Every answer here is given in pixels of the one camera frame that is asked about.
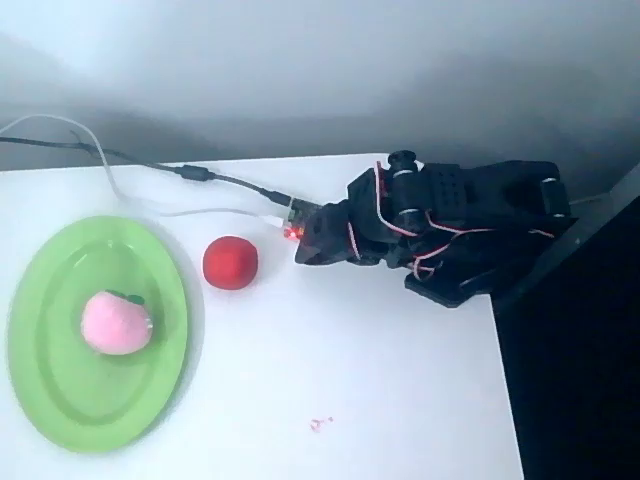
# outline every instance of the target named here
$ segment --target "white table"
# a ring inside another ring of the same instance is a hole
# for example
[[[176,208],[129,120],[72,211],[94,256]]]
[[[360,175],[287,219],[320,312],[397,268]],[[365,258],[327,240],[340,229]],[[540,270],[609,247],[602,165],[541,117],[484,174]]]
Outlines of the white table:
[[[211,162],[216,171],[316,202],[385,155]],[[233,185],[114,168],[123,190],[170,209],[228,206],[285,215]],[[0,328],[17,282],[64,225],[128,215],[99,167],[0,173]],[[429,479],[522,478],[488,296],[455,310],[404,289],[406,271],[293,263],[273,226],[231,214],[143,218],[180,264],[192,307],[188,368],[142,439],[105,455],[65,451],[23,415],[0,346],[0,478]],[[255,284],[217,291],[200,274],[213,239],[258,247]],[[319,433],[312,419],[327,419]]]

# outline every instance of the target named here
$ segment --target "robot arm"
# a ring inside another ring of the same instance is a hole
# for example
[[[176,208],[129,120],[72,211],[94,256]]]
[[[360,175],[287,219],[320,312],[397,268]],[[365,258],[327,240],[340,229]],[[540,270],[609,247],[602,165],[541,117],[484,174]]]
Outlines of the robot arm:
[[[292,204],[304,234],[295,261],[408,268],[405,288],[447,307],[524,275],[574,221],[557,167],[508,161],[462,169],[402,150],[367,170],[348,198]]]

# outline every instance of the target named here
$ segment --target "plush toy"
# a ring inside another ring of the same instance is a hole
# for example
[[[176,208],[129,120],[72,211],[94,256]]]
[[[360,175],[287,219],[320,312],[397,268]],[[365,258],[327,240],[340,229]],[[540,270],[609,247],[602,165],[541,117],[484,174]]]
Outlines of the plush toy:
[[[89,299],[82,313],[82,336],[96,351],[108,355],[137,352],[151,340],[153,324],[138,295],[113,290]]]
[[[239,290],[249,285],[258,272],[258,251],[244,238],[220,237],[204,252],[202,271],[214,287]]]

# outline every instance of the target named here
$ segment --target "black surface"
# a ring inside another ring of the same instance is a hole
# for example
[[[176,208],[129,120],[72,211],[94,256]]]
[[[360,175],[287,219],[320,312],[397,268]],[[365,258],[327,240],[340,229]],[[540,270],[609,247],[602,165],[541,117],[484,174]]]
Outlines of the black surface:
[[[640,201],[496,322],[525,478],[640,478]]]

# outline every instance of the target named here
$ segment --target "red led light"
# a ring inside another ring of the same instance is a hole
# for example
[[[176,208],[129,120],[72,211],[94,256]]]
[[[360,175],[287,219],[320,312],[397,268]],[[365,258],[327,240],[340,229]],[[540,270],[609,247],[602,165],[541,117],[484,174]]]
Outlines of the red led light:
[[[293,228],[287,227],[284,229],[284,236],[286,238],[290,238],[291,240],[299,240],[304,233],[304,228]]]

